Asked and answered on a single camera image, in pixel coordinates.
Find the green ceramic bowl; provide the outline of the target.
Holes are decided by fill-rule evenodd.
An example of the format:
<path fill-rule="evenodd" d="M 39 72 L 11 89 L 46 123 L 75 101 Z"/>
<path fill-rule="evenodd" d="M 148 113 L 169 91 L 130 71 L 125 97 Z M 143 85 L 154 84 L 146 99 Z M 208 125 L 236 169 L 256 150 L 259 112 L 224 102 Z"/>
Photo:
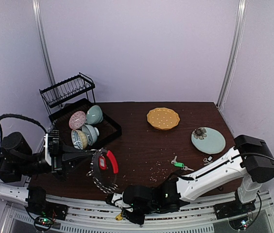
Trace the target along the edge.
<path fill-rule="evenodd" d="M 86 113 L 86 122 L 89 125 L 99 124 L 103 121 L 103 112 L 98 105 L 89 108 Z"/>

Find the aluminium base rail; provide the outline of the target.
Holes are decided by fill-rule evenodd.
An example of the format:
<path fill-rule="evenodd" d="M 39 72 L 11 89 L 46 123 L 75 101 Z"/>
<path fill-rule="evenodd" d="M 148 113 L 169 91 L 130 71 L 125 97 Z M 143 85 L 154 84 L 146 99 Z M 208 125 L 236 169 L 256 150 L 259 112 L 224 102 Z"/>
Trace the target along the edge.
<path fill-rule="evenodd" d="M 68 206 L 65 220 L 56 220 L 51 233 L 234 233 L 234 220 L 252 220 L 247 233 L 274 233 L 274 204 L 269 192 L 261 192 L 256 210 L 217 219 L 214 205 L 232 201 L 234 193 L 201 197 L 168 214 L 151 214 L 142 226 L 116 220 L 120 209 L 103 201 L 78 200 L 48 195 L 47 199 Z"/>

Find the red handled key ring holder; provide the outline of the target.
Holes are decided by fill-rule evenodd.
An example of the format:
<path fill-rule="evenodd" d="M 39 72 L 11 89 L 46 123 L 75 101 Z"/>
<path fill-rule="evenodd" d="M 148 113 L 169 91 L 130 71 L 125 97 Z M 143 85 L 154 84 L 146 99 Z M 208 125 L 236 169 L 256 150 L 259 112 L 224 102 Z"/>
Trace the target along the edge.
<path fill-rule="evenodd" d="M 108 168 L 106 170 L 101 170 L 99 167 L 100 156 L 103 156 L 105 159 L 108 159 L 112 166 L 114 179 L 111 181 L 106 179 L 104 176 L 104 172 L 108 170 Z M 106 194 L 113 194 L 118 189 L 118 185 L 116 184 L 118 172 L 119 172 L 119 166 L 113 152 L 106 148 L 101 148 L 97 150 L 95 154 L 93 155 L 90 163 L 90 171 L 87 173 L 87 176 L 92 177 L 94 184 L 101 191 L 103 191 Z"/>

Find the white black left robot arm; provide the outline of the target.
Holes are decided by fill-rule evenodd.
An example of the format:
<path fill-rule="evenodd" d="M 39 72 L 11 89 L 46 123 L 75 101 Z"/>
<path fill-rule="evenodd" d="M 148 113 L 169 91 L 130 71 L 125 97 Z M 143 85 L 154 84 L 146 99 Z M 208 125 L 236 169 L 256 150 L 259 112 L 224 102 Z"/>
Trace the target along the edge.
<path fill-rule="evenodd" d="M 44 132 L 44 148 L 34 153 L 20 132 L 0 136 L 0 198 L 23 205 L 30 213 L 64 220 L 68 207 L 46 200 L 46 190 L 39 186 L 13 188 L 22 176 L 52 174 L 60 181 L 81 162 L 94 157 L 95 150 L 81 150 L 62 144 L 59 131 Z"/>

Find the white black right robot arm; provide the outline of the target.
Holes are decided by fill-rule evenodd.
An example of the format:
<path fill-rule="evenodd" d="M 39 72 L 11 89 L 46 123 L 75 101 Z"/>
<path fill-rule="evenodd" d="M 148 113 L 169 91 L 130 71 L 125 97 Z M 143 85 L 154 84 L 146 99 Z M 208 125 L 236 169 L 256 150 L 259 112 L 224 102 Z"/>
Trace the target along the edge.
<path fill-rule="evenodd" d="M 235 145 L 213 163 L 187 175 L 171 173 L 157 187 L 130 185 L 122 194 L 123 216 L 142 225 L 148 214 L 179 211 L 186 203 L 236 179 L 242 179 L 235 200 L 216 205 L 220 216 L 241 214 L 255 209 L 257 192 L 274 178 L 274 157 L 266 142 L 247 135 L 234 139 Z"/>

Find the right aluminium frame post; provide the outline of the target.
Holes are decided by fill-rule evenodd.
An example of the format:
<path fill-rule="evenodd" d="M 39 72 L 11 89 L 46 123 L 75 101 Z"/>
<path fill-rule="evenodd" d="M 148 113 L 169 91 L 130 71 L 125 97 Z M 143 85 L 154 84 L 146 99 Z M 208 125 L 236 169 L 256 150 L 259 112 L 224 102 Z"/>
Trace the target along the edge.
<path fill-rule="evenodd" d="M 217 108 L 220 111 L 223 110 L 223 106 L 228 96 L 228 92 L 229 92 L 230 85 L 231 85 L 232 78 L 235 71 L 236 58 L 240 48 L 244 24 L 245 24 L 244 22 L 245 22 L 246 6 L 247 6 L 247 0 L 239 0 L 230 55 L 229 55 L 222 87 L 221 87 L 217 104 L 216 104 Z"/>

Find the blue patterned bowl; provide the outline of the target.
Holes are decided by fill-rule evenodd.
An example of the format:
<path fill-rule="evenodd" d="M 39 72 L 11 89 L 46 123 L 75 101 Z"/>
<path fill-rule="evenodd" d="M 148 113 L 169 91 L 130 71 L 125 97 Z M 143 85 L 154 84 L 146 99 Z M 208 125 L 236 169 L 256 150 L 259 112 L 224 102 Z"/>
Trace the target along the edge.
<path fill-rule="evenodd" d="M 87 136 L 81 130 L 72 130 L 71 131 L 71 140 L 72 140 L 73 146 L 76 149 L 84 150 L 88 146 Z"/>

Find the left aluminium frame post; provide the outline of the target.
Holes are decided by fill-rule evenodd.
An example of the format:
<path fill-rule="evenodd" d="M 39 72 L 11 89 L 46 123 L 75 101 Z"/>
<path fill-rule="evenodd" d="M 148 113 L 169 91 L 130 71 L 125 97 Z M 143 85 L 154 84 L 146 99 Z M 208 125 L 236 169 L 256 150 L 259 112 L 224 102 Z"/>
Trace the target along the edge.
<path fill-rule="evenodd" d="M 36 21 L 36 26 L 37 26 L 37 31 L 38 31 L 39 41 L 40 41 L 40 45 L 41 45 L 41 49 L 42 49 L 43 60 L 44 60 L 46 72 L 47 72 L 50 84 L 54 85 L 55 78 L 54 78 L 51 61 L 50 61 L 50 57 L 49 57 L 49 53 L 48 53 L 47 43 L 46 43 L 46 37 L 45 37 L 43 21 L 42 21 L 42 14 L 41 14 L 41 9 L 40 9 L 40 1 L 32 0 L 32 4 L 33 4 L 34 18 Z"/>

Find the yellow dotted plate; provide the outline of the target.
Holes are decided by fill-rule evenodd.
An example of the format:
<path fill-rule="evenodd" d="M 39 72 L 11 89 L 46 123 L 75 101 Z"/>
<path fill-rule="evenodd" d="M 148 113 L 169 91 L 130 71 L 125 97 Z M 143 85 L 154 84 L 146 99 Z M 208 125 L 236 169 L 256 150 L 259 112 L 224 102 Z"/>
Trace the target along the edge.
<path fill-rule="evenodd" d="M 180 117 L 173 109 L 154 108 L 148 112 L 147 122 L 155 129 L 170 130 L 179 124 Z"/>

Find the aluminium frame post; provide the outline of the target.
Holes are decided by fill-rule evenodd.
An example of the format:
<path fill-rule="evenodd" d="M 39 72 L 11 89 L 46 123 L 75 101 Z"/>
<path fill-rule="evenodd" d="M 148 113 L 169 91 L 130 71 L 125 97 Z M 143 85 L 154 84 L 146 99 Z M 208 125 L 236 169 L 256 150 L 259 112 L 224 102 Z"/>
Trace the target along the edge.
<path fill-rule="evenodd" d="M 41 9 L 40 9 L 40 1 L 32 0 L 32 4 L 33 4 L 34 18 L 36 21 L 36 26 L 37 26 L 37 31 L 38 31 L 39 41 L 40 41 L 40 45 L 41 45 L 41 49 L 42 49 L 43 60 L 44 60 L 46 72 L 47 72 L 50 84 L 54 85 L 55 78 L 54 78 L 51 61 L 50 61 L 50 57 L 49 57 L 49 53 L 48 53 L 47 43 L 46 43 L 46 37 L 45 37 L 43 21 L 42 21 L 42 14 L 41 14 Z"/>
<path fill-rule="evenodd" d="M 247 0 L 239 0 L 230 55 L 229 55 L 222 87 L 221 87 L 217 104 L 216 104 L 217 108 L 220 111 L 223 110 L 223 106 L 228 96 L 228 92 L 229 92 L 230 85 L 231 85 L 232 78 L 235 71 L 236 58 L 240 48 L 244 24 L 245 24 L 244 22 L 245 22 L 246 6 L 247 6 Z"/>

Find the light blue flower plate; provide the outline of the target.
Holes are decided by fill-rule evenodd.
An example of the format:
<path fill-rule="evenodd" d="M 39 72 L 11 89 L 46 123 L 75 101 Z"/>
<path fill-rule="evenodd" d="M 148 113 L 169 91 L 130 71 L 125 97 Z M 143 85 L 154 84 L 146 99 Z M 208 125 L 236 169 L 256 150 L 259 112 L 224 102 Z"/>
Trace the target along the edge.
<path fill-rule="evenodd" d="M 224 136 L 209 127 L 199 127 L 193 130 L 191 142 L 197 150 L 209 155 L 222 152 L 226 146 Z"/>

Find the light blue bowl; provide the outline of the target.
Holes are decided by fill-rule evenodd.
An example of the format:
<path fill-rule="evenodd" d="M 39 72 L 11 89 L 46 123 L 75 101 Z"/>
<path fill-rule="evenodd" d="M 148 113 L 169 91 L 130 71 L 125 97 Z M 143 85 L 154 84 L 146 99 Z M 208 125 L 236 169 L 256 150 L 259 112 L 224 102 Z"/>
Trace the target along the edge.
<path fill-rule="evenodd" d="M 88 144 L 90 146 L 97 142 L 98 136 L 100 135 L 99 130 L 89 124 L 85 124 L 82 126 L 82 132 L 84 132 L 87 136 Z"/>

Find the pink patterned bowl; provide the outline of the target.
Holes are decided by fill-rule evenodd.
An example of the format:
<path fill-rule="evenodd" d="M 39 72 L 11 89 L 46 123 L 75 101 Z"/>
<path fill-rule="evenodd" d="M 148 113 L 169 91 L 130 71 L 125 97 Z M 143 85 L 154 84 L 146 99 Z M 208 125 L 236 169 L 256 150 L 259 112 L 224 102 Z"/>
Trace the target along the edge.
<path fill-rule="evenodd" d="M 69 127 L 73 130 L 81 129 L 86 124 L 86 114 L 83 111 L 75 112 L 69 119 Z"/>

